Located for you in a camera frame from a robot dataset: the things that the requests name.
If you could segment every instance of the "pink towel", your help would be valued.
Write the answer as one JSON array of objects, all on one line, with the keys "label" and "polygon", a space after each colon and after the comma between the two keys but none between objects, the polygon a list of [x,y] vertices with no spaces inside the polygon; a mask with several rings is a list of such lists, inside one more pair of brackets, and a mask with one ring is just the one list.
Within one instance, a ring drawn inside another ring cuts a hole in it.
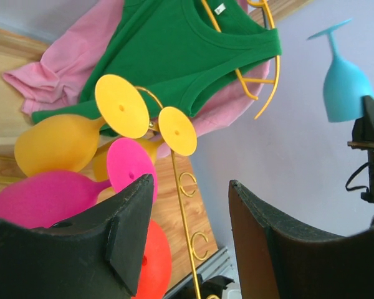
[{"label": "pink towel", "polygon": [[40,62],[2,76],[22,93],[22,111],[75,105],[122,17],[124,0],[99,0],[43,54]]},{"label": "pink towel", "polygon": [[[269,74],[270,61],[258,65],[244,75],[246,78],[263,78]],[[263,84],[249,83],[248,89],[253,95],[258,95]],[[252,105],[254,100],[249,98],[241,87],[240,81],[236,80],[218,91],[211,97],[198,114],[191,119],[197,136],[225,128],[231,125]],[[158,148],[157,158],[164,158],[170,154],[169,146],[164,143]]]}]

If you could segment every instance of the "yellow hanger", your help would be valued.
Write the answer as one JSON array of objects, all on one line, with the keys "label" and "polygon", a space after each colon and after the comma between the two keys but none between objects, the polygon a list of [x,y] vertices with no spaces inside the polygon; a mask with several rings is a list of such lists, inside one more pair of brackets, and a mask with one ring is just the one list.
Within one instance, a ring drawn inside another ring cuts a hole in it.
[{"label": "yellow hanger", "polygon": [[[201,0],[201,2],[203,4],[203,6],[205,7],[206,12],[208,13],[208,16],[211,19],[211,22],[212,22],[214,28],[216,29],[216,31],[221,32],[219,24],[216,21],[216,18],[214,16],[214,14],[213,14],[210,6],[206,2],[206,0]],[[249,5],[251,5],[251,6],[253,6],[253,7],[263,9],[265,11],[265,13],[266,13],[267,19],[269,20],[270,28],[271,29],[276,28],[275,25],[274,25],[273,16],[272,16],[272,14],[270,12],[269,5],[267,4],[267,0],[259,0],[259,2],[252,2],[251,0],[247,0],[247,3]],[[236,75],[238,77],[238,80],[241,82],[242,88],[244,89],[246,95],[248,97],[250,97],[251,99],[253,99],[253,100],[257,100],[258,97],[255,96],[255,95],[253,95],[248,90],[247,82],[273,84],[273,89],[272,89],[271,94],[269,95],[269,98],[267,99],[266,103],[264,104],[264,106],[262,107],[262,109],[259,111],[259,113],[255,116],[255,119],[258,119],[260,117],[260,115],[264,112],[264,110],[266,110],[267,106],[269,106],[270,101],[273,99],[274,93],[276,92],[277,86],[279,84],[279,78],[280,78],[280,56],[277,55],[275,57],[275,60],[276,60],[276,63],[275,63],[275,65],[276,65],[276,75],[275,75],[274,79],[244,78],[242,76],[241,71],[239,69],[236,69]]]}]

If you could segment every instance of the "green object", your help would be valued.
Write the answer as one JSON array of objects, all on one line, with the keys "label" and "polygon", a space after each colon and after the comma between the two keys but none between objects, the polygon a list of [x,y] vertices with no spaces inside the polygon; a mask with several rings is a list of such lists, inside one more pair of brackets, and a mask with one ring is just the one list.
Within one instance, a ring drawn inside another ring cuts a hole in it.
[{"label": "green object", "polygon": [[[105,74],[145,87],[164,107],[195,116],[212,95],[236,79],[235,69],[244,74],[281,53],[276,29],[256,24],[235,0],[221,2],[226,9],[215,16],[222,33],[213,27],[200,0],[125,0],[122,21],[87,80],[80,103],[35,112],[32,119],[37,123],[61,113],[99,117],[94,88]],[[219,0],[208,4],[214,11]],[[158,105],[142,95],[150,118],[157,117]]]}]

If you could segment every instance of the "white label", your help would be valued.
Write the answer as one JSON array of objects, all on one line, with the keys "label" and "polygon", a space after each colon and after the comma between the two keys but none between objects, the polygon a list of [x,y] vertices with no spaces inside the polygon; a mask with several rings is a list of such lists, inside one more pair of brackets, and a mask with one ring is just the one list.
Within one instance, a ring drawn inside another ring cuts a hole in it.
[{"label": "white label", "polygon": [[217,15],[220,15],[225,9],[226,9],[226,6],[224,5],[224,3],[222,3],[214,11]]}]

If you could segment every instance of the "blue wine glass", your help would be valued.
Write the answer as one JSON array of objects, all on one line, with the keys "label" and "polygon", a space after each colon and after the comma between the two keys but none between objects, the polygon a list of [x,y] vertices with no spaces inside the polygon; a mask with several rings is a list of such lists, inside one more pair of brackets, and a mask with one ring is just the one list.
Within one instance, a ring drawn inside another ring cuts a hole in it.
[{"label": "blue wine glass", "polygon": [[329,122],[356,120],[363,117],[362,97],[374,92],[367,76],[353,63],[344,59],[335,43],[333,31],[352,19],[343,21],[308,38],[327,35],[332,50],[331,66],[323,85],[324,105]]}]

